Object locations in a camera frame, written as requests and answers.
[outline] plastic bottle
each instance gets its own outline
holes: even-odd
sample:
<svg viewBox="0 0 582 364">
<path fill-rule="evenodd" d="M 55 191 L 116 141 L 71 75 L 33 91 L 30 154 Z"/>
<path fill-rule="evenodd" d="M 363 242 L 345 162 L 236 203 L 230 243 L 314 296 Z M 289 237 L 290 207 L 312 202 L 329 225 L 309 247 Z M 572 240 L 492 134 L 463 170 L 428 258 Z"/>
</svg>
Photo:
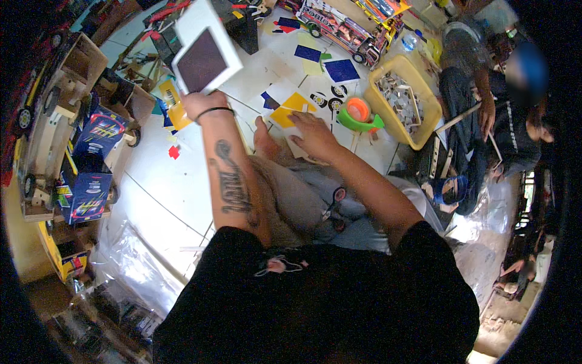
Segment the plastic bottle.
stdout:
<svg viewBox="0 0 582 364">
<path fill-rule="evenodd" d="M 414 51 L 417 43 L 418 38 L 413 33 L 407 33 L 402 37 L 402 44 L 404 45 L 404 50 L 407 52 Z"/>
</svg>

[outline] black t-shirt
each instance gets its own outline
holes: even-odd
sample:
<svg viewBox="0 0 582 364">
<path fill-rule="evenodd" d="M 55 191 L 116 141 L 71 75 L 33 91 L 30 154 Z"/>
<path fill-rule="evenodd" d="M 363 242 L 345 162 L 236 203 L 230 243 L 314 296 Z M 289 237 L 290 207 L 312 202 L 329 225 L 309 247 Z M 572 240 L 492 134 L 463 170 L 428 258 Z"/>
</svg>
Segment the black t-shirt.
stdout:
<svg viewBox="0 0 582 364">
<path fill-rule="evenodd" d="M 509 97 L 505 77 L 499 72 L 491 72 L 489 77 L 495 101 L 494 138 L 505 166 L 503 174 L 511 176 L 515 172 L 534 168 L 541 157 L 541 146 L 527 133 L 526 120 L 529 110 L 519 106 Z"/>
<path fill-rule="evenodd" d="M 253 234 L 223 227 L 154 333 L 154 360 L 463 362 L 478 316 L 426 222 L 392 256 L 333 245 L 265 251 Z"/>
</svg>

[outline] person's hand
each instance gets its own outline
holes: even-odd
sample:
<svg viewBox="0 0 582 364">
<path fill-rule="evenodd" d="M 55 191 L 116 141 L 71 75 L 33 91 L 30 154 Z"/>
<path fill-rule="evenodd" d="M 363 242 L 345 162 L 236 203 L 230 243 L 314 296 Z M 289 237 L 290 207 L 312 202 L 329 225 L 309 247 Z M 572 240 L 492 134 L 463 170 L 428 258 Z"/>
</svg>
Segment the person's hand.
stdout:
<svg viewBox="0 0 582 364">
<path fill-rule="evenodd" d="M 310 158 L 329 162 L 329 157 L 334 156 L 342 148 L 323 119 L 307 112 L 293 111 L 292 115 L 289 115 L 289 120 L 303 134 L 303 138 L 291 135 L 289 139 L 307 152 Z"/>
<path fill-rule="evenodd" d="M 184 95 L 180 93 L 180 98 L 182 99 L 182 108 L 186 111 L 188 118 L 192 121 L 196 120 L 198 115 L 210 108 L 229 107 L 226 95 L 220 91 L 214 91 L 210 95 L 200 93 Z"/>
<path fill-rule="evenodd" d="M 493 167 L 494 166 L 491 166 L 489 168 L 489 176 L 491 177 L 491 180 L 495 183 L 502 182 L 505 179 L 505 177 L 503 176 L 503 170 L 504 170 L 503 164 L 502 163 L 499 164 L 497 166 L 497 168 L 493 168 Z"/>
<path fill-rule="evenodd" d="M 486 97 L 481 98 L 481 107 L 479 108 L 479 125 L 481 126 L 481 134 L 483 140 L 486 142 L 489 132 L 493 129 L 495 123 L 495 102 L 493 95 L 489 93 Z"/>
</svg>

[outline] red paper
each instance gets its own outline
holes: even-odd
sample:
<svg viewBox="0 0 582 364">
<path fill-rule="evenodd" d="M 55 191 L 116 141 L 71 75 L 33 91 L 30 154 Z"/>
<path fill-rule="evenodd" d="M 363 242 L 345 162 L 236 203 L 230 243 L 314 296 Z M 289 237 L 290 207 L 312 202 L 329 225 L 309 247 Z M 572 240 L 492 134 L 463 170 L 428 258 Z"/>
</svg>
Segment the red paper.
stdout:
<svg viewBox="0 0 582 364">
<path fill-rule="evenodd" d="M 147 33 L 145 33 L 144 36 L 141 38 L 141 41 L 143 42 L 144 40 L 146 40 L 147 37 L 149 37 L 150 35 L 152 35 L 153 32 L 154 32 L 153 30 L 150 30 Z"/>
<path fill-rule="evenodd" d="M 170 158 L 174 158 L 174 160 L 177 160 L 178 157 L 180 157 L 180 150 L 175 146 L 171 146 L 170 149 L 168 150 L 168 155 L 170 156 Z"/>
<path fill-rule="evenodd" d="M 296 28 L 280 26 L 277 21 L 274 21 L 273 24 L 278 26 L 285 33 L 291 33 L 293 30 L 297 30 Z"/>
</svg>

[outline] toy truck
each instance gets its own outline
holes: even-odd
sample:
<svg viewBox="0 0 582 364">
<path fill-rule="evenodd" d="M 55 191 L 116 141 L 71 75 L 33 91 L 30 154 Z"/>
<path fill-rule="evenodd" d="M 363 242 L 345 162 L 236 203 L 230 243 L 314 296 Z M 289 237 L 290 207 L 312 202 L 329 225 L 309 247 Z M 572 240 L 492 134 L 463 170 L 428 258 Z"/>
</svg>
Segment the toy truck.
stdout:
<svg viewBox="0 0 582 364">
<path fill-rule="evenodd" d="M 296 16 L 315 38 L 327 36 L 347 50 L 355 62 L 375 66 L 389 46 L 389 30 L 379 24 L 372 34 L 322 0 L 305 0 Z"/>
</svg>

